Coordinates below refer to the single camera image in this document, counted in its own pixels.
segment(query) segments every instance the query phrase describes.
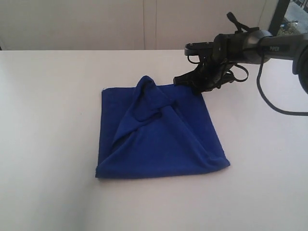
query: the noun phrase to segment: black wire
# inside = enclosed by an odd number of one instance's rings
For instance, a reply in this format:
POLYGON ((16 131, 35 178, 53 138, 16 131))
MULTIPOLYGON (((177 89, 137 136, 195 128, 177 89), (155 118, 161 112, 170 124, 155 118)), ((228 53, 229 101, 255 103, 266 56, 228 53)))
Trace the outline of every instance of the black wire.
POLYGON ((187 56, 187 59, 188 59, 188 61, 189 61, 191 64, 199 64, 199 63, 200 63, 200 62, 193 62, 193 61, 191 61, 190 58, 189 58, 189 55, 187 56))
POLYGON ((285 111, 285 110, 282 110, 278 107, 276 107, 275 105, 273 105, 269 100, 268 98, 266 98, 262 88, 261 88, 261 84, 260 84, 260 78, 261 78, 261 74, 262 74, 262 69, 263 69, 263 64, 264 64, 264 54, 262 54, 262 57, 261 57, 261 65, 260 65, 260 68, 259 68, 259 73, 258 73, 258 76, 257 76, 257 88, 259 90, 259 93, 262 97, 262 99, 266 102, 266 104, 271 108, 273 109, 274 111, 276 112, 279 112, 281 114, 284 114, 284 115, 291 115, 291 116, 308 116, 308 112, 290 112, 290 111, 285 111))

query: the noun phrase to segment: white wall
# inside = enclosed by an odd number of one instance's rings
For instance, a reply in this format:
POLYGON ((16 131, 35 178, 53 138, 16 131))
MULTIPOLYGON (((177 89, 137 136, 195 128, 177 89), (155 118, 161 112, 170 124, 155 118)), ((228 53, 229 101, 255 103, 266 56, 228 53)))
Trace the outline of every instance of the white wall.
POLYGON ((4 50, 182 49, 234 32, 226 13, 267 29, 278 0, 0 1, 4 50))

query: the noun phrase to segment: white table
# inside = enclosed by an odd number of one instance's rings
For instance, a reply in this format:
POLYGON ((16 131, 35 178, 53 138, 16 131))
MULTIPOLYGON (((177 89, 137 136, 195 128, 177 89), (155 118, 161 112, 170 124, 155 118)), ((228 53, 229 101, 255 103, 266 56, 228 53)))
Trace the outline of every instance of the white table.
MULTIPOLYGON (((264 92, 308 110, 291 66, 265 64, 264 92)), ((246 67, 245 83, 204 94, 229 168, 98 181, 101 90, 143 75, 170 84, 194 65, 183 51, 2 51, 0 230, 306 231, 308 117, 272 111, 257 91, 258 66, 246 67)))

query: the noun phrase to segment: blue towel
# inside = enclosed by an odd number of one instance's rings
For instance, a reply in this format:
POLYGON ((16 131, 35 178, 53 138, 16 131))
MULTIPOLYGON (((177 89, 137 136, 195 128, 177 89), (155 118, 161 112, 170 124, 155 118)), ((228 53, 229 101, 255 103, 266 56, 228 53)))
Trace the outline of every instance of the blue towel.
POLYGON ((230 163, 201 94, 186 86, 102 91, 97 178, 138 179, 204 174, 230 163))

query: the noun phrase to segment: fabric fold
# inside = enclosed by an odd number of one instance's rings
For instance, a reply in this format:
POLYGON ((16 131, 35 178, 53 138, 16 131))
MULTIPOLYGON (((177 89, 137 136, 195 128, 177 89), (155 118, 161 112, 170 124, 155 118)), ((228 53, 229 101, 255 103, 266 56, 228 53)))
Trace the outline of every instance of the fabric fold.
POLYGON ((156 86, 148 76, 135 88, 102 92, 96 177, 203 174, 229 165, 202 95, 184 86, 156 86))

